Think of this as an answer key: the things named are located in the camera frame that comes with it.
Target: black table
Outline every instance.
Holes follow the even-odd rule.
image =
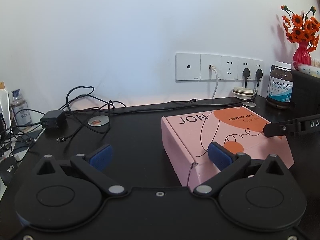
[[[236,102],[237,100],[236,98],[217,98],[200,100],[197,103],[216,104]],[[257,96],[255,103],[257,106],[252,110],[271,122],[297,117],[290,110],[280,111],[271,108],[266,105],[263,97]],[[133,106],[130,109],[156,109],[177,105],[179,103],[167,103]],[[68,125],[64,129],[48,130],[41,135],[17,169],[0,201],[0,236],[9,239],[21,229],[20,222],[14,212],[14,196],[23,181],[28,179],[31,169],[45,154],[52,154],[56,159],[69,159],[72,155],[88,154],[103,144],[109,143],[113,147],[114,157],[104,173],[115,181],[124,186],[180,186],[162,145],[161,117],[214,109],[219,109],[219,107],[197,106],[171,111],[115,115],[111,118],[111,130],[107,135],[97,134],[83,128],[70,142],[58,144],[56,138],[71,134],[79,126],[79,123],[72,117],[68,117]],[[88,117],[87,113],[77,115],[83,120]],[[106,127],[102,126],[97,129],[103,131]],[[319,133],[316,133],[287,139],[295,162],[290,171],[308,200],[307,210],[300,227],[312,239],[320,239],[320,136]]]

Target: white bottle cap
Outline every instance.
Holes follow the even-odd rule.
[[[284,69],[287,69],[287,70],[291,71],[291,65],[288,64],[288,63],[276,61],[275,66],[276,66],[276,67],[279,67],[279,68],[284,68]]]

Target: red vase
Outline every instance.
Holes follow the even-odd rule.
[[[311,65],[311,57],[308,51],[308,43],[306,41],[299,43],[299,48],[293,55],[293,60],[301,64]]]

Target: black mouse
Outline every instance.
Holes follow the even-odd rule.
[[[14,173],[17,170],[17,167],[18,165],[16,159],[13,156],[5,158],[0,162],[0,177],[3,181],[3,184],[6,186],[9,185]]]

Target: pink box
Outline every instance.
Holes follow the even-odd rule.
[[[162,117],[162,143],[182,186],[193,190],[220,170],[210,161],[209,144],[216,141],[232,153],[245,152],[253,159],[280,156],[287,168],[294,162],[285,136],[267,138],[270,123],[246,107]]]

